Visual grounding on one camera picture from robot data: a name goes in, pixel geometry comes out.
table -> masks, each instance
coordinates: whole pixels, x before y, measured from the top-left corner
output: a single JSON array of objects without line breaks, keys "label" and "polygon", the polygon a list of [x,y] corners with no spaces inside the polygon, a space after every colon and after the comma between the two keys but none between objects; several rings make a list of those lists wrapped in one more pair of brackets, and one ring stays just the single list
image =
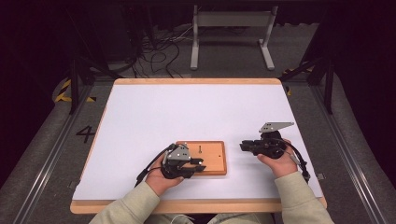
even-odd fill
[{"label": "table", "polygon": [[[242,140],[260,138],[260,127],[272,121],[295,123],[275,78],[117,79],[70,209],[97,213],[122,197],[172,142],[222,140],[227,175],[186,179],[153,213],[280,212],[271,170],[239,148]],[[326,206],[298,124],[280,132],[308,162],[309,186]]]}]

hand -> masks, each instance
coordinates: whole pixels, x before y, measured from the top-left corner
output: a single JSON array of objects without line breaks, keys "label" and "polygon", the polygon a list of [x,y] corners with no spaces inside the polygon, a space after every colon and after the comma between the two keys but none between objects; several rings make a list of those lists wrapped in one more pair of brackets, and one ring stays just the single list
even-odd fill
[{"label": "hand", "polygon": [[280,178],[285,175],[292,174],[297,171],[297,164],[291,159],[290,155],[293,154],[293,149],[291,147],[286,146],[285,153],[277,160],[273,160],[269,157],[266,157],[262,154],[257,155],[257,159],[262,163],[268,165],[274,173],[276,178]]},{"label": "hand", "polygon": [[161,155],[158,160],[156,160],[150,167],[151,171],[148,171],[148,177],[146,178],[146,183],[154,190],[154,192],[161,196],[170,189],[183,181],[183,177],[178,177],[175,179],[166,179],[161,172],[161,163],[163,162],[164,154]]}]

gray carpet floor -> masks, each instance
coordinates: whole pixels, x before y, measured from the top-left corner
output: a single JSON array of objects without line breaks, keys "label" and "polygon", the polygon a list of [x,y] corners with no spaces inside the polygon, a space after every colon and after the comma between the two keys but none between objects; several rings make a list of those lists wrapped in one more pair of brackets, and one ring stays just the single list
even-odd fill
[{"label": "gray carpet floor", "polygon": [[[277,26],[274,28],[269,50],[276,69],[268,71],[259,49],[257,40],[263,31],[257,28],[246,30],[209,29],[200,34],[199,68],[190,70],[191,41],[179,42],[178,49],[170,46],[158,52],[146,53],[146,59],[161,63],[148,63],[142,59],[135,66],[137,77],[170,77],[164,70],[167,63],[179,54],[168,66],[174,77],[279,77],[288,68],[296,67],[309,40],[317,26]],[[118,63],[110,67],[121,66]],[[129,69],[122,73],[125,77],[134,77]],[[328,203],[328,211],[335,223],[382,223],[374,222],[367,206],[362,202],[362,195],[356,189],[356,182],[351,178],[346,161],[340,154],[340,147],[329,125],[331,117],[336,121],[341,135],[360,166],[367,183],[371,187],[378,207],[388,223],[396,223],[394,207],[396,192],[377,164],[373,153],[364,140],[359,125],[354,119],[342,84],[335,77],[332,98],[333,115],[323,113],[321,101],[315,97],[313,87],[304,81],[305,74],[285,83],[291,89],[288,96],[291,109],[298,122],[308,153],[317,173],[324,174],[320,185]],[[96,97],[96,102],[86,102],[79,111],[74,125],[70,128],[62,148],[62,154],[50,174],[48,182],[33,204],[32,213],[26,218],[27,223],[88,223],[92,215],[74,215],[69,206],[73,196],[71,182],[79,180],[85,160],[90,150],[92,139],[84,143],[85,136],[76,135],[87,126],[95,132],[107,97],[111,91],[112,81],[108,77],[98,77],[89,95]],[[54,97],[59,92],[54,90]],[[323,84],[318,87],[323,91]],[[26,149],[14,172],[0,190],[0,223],[12,223],[17,216],[35,178],[50,154],[64,124],[70,118],[69,102],[58,102],[43,123],[30,146]],[[276,223],[282,223],[280,214],[276,214]]]}]

white metal frame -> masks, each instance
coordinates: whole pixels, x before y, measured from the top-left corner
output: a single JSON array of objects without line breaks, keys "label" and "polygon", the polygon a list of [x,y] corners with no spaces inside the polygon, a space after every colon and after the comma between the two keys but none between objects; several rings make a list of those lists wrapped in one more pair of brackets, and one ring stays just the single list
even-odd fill
[{"label": "white metal frame", "polygon": [[193,42],[191,53],[191,70],[198,69],[199,39],[198,27],[200,26],[265,26],[265,37],[259,39],[262,56],[268,70],[274,70],[275,66],[268,50],[268,41],[274,26],[277,7],[271,11],[198,11],[194,6],[193,12]]}]

person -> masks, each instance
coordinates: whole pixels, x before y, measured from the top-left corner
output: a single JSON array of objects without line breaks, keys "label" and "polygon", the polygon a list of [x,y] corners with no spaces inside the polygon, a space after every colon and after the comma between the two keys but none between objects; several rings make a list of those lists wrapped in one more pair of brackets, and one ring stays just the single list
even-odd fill
[{"label": "person", "polygon": [[[291,159],[293,151],[290,147],[277,160],[262,154],[257,159],[268,165],[274,176],[282,203],[282,217],[285,224],[292,223],[333,223],[326,208],[318,201],[313,191],[305,183],[296,163]],[[160,169],[163,155],[151,166],[146,181],[141,182],[123,198],[109,204],[98,213],[91,223],[194,223],[188,215],[152,215],[151,212],[160,202],[160,196],[168,189],[183,181],[182,177],[166,179]],[[217,214],[207,223],[273,224],[274,220],[268,213],[251,214]]]}]

